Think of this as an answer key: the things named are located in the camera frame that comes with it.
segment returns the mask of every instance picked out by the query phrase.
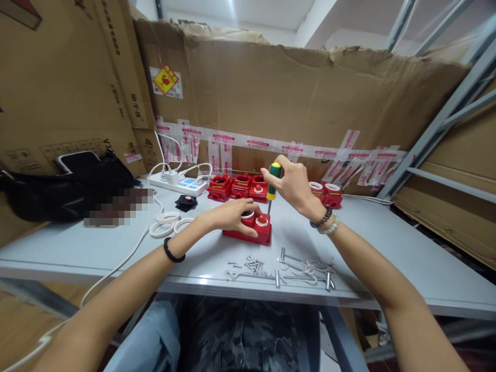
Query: plug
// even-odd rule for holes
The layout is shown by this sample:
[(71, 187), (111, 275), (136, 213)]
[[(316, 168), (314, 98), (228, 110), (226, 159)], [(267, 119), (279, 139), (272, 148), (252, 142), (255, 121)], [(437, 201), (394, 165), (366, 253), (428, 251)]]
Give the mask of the plug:
[(168, 170), (166, 172), (162, 172), (161, 178), (171, 185), (178, 185), (180, 182), (179, 174), (175, 170)]

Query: power strip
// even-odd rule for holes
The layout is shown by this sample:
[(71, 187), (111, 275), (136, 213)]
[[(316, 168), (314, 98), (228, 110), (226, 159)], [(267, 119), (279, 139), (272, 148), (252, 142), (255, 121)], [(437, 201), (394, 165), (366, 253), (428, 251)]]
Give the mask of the power strip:
[(155, 173), (149, 177), (150, 185), (162, 187), (164, 189), (169, 189), (172, 191), (177, 191), (181, 194), (185, 195), (191, 195), (191, 196), (200, 196), (203, 194), (203, 191), (205, 191), (208, 187), (208, 183), (205, 181), (202, 181), (199, 184), (195, 184), (194, 182), (196, 181), (196, 178), (189, 178), (185, 177), (180, 181), (179, 184), (173, 185), (170, 183), (167, 183), (164, 179), (161, 177), (161, 173)]

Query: left hand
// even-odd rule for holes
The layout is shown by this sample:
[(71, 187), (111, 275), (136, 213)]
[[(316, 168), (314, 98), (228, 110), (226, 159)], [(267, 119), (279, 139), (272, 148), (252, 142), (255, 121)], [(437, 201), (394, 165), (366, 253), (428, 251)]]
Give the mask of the left hand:
[(200, 214), (197, 219), (203, 220), (212, 229), (236, 230), (256, 238), (257, 231), (241, 222), (241, 214), (246, 211), (261, 213), (260, 207), (253, 203), (253, 199), (236, 199)]

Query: black bag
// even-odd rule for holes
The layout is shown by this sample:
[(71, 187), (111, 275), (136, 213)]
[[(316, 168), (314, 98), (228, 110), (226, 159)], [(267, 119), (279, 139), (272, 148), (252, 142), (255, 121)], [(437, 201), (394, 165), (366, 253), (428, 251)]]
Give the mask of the black bag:
[(112, 149), (93, 166), (61, 176), (0, 172), (0, 191), (14, 213), (31, 222), (73, 222), (141, 185)]

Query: table surface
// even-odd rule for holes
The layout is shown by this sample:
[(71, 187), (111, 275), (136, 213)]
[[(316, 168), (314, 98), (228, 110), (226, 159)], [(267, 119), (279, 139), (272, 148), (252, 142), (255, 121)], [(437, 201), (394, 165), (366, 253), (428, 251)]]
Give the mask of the table surface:
[[(157, 188), (165, 211), (176, 210), (179, 193)], [(182, 217), (195, 217), (220, 205), (204, 194), (196, 209)], [(424, 296), (432, 312), (474, 319), (496, 320), (496, 286), (422, 233), (377, 203), (345, 197), (340, 219), (376, 247)], [(267, 204), (260, 204), (263, 212)], [(0, 276), (37, 281), (91, 285), (117, 266), (133, 249), (146, 225), (153, 223), (158, 204), (141, 205), (141, 211), (115, 228), (85, 227), (82, 222), (49, 225), (0, 249)], [(344, 263), (333, 243), (312, 229), (307, 220), (280, 196), (272, 202), (270, 247), (223, 237), (220, 231), (204, 236), (188, 252), (159, 288), (189, 293), (272, 301), (379, 309), (377, 301)], [(134, 256), (114, 277), (162, 243), (149, 234)], [(238, 271), (228, 261), (243, 264), (248, 255), (264, 262), (275, 274), (281, 247), (302, 259), (333, 261), (335, 290), (325, 283), (283, 284), (263, 278), (227, 280), (226, 270)]]

